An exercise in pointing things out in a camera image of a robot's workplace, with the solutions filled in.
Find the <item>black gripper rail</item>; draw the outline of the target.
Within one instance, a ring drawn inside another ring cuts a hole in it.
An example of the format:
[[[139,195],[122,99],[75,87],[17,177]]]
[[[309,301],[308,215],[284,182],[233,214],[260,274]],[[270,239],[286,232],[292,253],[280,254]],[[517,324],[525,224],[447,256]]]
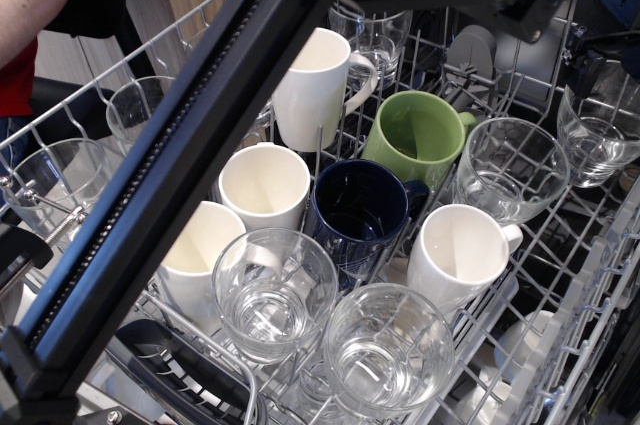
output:
[[[562,0],[451,6],[534,42]],[[5,403],[73,401],[208,187],[334,0],[227,0],[21,322],[1,337]]]

